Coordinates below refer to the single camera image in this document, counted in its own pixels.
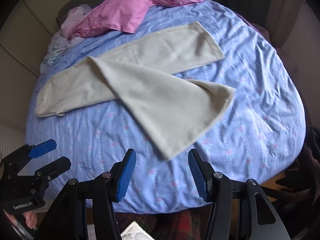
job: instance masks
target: wooden floor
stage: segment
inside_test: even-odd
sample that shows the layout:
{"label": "wooden floor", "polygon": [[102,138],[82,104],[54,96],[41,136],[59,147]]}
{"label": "wooden floor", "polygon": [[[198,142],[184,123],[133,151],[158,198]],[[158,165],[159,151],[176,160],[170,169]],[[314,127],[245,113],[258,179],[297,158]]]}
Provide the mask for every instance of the wooden floor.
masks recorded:
{"label": "wooden floor", "polygon": [[[284,177],[284,173],[279,173],[275,177],[273,177],[270,180],[263,183],[262,186],[273,188],[273,189],[279,189],[280,186],[276,184],[276,180],[281,179],[283,177]],[[211,204],[201,208],[201,224],[200,224],[201,236],[203,236],[205,228],[207,226],[210,208],[211,208]],[[237,209],[237,201],[233,201],[233,203],[232,203],[232,219],[231,219],[231,228],[230,228],[230,233],[232,235],[235,235],[235,232],[236,232],[237,217],[238,217],[237,210],[238,210]],[[45,216],[45,213],[37,213],[38,226],[40,225],[44,216]],[[87,224],[88,225],[93,224],[92,208],[87,208]]]}

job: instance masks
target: bed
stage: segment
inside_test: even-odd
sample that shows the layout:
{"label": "bed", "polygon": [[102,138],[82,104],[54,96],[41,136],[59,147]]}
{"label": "bed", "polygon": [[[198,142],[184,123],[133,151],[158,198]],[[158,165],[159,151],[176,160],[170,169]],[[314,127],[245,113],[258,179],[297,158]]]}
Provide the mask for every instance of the bed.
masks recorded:
{"label": "bed", "polygon": [[[183,79],[212,81],[236,88],[233,104],[204,136],[178,156],[165,161],[120,100],[76,109],[63,117],[35,116],[36,97],[54,74],[85,56],[102,54],[164,28],[198,21],[221,47],[225,59],[177,73]],[[26,143],[48,139],[57,149],[28,164],[29,172],[66,156],[69,171],[51,182],[54,198],[70,178],[93,179],[122,160],[128,148],[137,152],[137,167],[115,212],[169,213],[205,205],[188,166],[188,151],[230,179],[254,178],[262,183],[288,167],[298,156],[305,137],[305,115],[300,96],[275,49],[230,9],[211,0],[188,6],[152,6],[135,34],[111,31],[86,38],[43,67],[33,92]]]}

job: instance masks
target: white wall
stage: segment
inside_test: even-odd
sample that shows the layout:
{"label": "white wall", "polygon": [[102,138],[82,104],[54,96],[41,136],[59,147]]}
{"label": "white wall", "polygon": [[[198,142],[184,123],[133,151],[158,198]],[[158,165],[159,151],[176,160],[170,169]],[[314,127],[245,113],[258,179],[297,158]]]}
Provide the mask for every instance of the white wall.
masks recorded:
{"label": "white wall", "polygon": [[296,62],[296,84],[307,105],[312,124],[320,128],[320,22],[303,1],[297,21],[282,49]]}

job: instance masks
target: pink rose print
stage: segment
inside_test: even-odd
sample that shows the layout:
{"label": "pink rose print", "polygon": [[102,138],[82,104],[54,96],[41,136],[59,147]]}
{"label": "pink rose print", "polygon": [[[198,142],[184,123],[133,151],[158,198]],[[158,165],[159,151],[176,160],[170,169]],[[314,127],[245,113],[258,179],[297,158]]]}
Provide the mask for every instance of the pink rose print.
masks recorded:
{"label": "pink rose print", "polygon": [[134,188],[134,191],[137,192],[137,193],[141,193],[142,192],[141,188],[139,188],[139,187]]}
{"label": "pink rose print", "polygon": [[205,139],[202,140],[201,144],[204,145],[204,146],[211,145],[211,139],[210,138],[205,138]]}
{"label": "pink rose print", "polygon": [[111,143],[110,143],[110,147],[116,147],[117,146],[117,142],[116,141],[112,141]]}
{"label": "pink rose print", "polygon": [[246,164],[250,164],[252,162],[252,158],[251,157],[248,157],[245,159],[245,163]]}
{"label": "pink rose print", "polygon": [[149,142],[150,141],[150,137],[148,135],[143,137],[143,141],[144,142]]}
{"label": "pink rose print", "polygon": [[158,202],[158,203],[163,202],[163,198],[161,198],[161,197],[156,197],[156,202]]}
{"label": "pink rose print", "polygon": [[149,176],[152,176],[152,175],[154,175],[156,173],[156,168],[152,168],[152,169],[150,169],[149,171],[148,171],[148,175]]}
{"label": "pink rose print", "polygon": [[178,182],[177,181],[173,181],[169,185],[170,185],[170,187],[178,187]]}
{"label": "pink rose print", "polygon": [[113,119],[115,117],[115,114],[113,113],[113,112],[109,112],[109,113],[107,113],[107,118],[108,119]]}
{"label": "pink rose print", "polygon": [[245,78],[244,78],[244,77],[241,77],[241,78],[238,79],[238,81],[239,81],[240,83],[244,83]]}
{"label": "pink rose print", "polygon": [[232,148],[229,148],[228,150],[226,150],[226,155],[227,155],[227,156],[233,155],[233,149],[232,149]]}
{"label": "pink rose print", "polygon": [[239,133],[244,133],[245,132],[245,126],[244,125],[240,125],[239,127],[238,127],[238,132]]}
{"label": "pink rose print", "polygon": [[127,124],[125,124],[125,125],[122,127],[123,132],[127,132],[129,129],[130,129],[130,127],[129,127],[129,125],[127,125]]}

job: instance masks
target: blue gripper pad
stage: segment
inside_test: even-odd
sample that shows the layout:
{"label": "blue gripper pad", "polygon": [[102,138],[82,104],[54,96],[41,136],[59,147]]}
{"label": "blue gripper pad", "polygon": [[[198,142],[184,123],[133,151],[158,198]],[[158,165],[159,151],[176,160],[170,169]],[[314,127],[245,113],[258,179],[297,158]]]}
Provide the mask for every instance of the blue gripper pad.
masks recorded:
{"label": "blue gripper pad", "polygon": [[55,142],[55,140],[50,139],[46,142],[43,142],[31,148],[29,152],[29,157],[38,158],[42,155],[45,155],[48,152],[53,151],[56,147],[57,147],[57,143]]}
{"label": "blue gripper pad", "polygon": [[209,196],[210,196],[209,192],[208,192],[208,183],[212,187],[212,178],[205,167],[202,167],[202,169],[200,168],[200,166],[196,160],[196,157],[192,153],[192,150],[190,150],[189,154],[188,154],[188,164],[189,164],[189,168],[191,170],[193,180],[196,184],[198,194],[200,197],[203,198],[203,200],[205,202],[207,202],[207,200],[209,199]]}
{"label": "blue gripper pad", "polygon": [[116,192],[116,199],[118,201],[121,201],[121,199],[125,197],[125,194],[127,193],[129,183],[131,180],[131,175],[133,173],[134,167],[136,166],[136,161],[137,155],[135,150],[128,149],[127,153],[125,154],[121,162],[121,166],[118,169],[118,171],[120,170],[121,172],[118,179],[118,187]]}

